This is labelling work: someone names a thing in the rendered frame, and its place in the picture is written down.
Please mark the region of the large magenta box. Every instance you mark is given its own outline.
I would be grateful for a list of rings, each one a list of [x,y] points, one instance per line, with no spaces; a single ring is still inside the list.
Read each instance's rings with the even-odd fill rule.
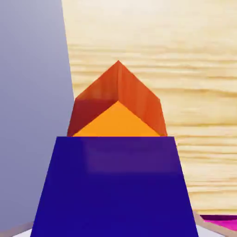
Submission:
[[[237,231],[237,215],[201,215],[201,217],[206,222]]]

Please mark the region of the small orange cube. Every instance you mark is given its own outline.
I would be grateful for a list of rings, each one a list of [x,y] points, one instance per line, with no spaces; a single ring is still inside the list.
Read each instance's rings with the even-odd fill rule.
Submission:
[[[160,99],[120,61],[75,99],[69,137],[165,137]]]

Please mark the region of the small blue cube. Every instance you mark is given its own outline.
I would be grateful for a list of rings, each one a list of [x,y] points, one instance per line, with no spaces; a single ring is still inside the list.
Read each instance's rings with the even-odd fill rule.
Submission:
[[[173,137],[57,137],[31,237],[199,237]]]

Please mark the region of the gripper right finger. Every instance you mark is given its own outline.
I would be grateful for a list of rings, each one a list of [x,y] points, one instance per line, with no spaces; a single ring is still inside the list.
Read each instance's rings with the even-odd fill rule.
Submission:
[[[193,211],[193,216],[199,237],[228,237],[229,231],[226,228],[205,222],[195,211]]]

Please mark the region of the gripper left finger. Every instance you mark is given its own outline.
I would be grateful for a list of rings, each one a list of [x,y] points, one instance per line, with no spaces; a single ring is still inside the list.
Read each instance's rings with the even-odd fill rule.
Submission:
[[[0,237],[30,237],[33,221],[20,225],[13,225],[5,229],[0,228]]]

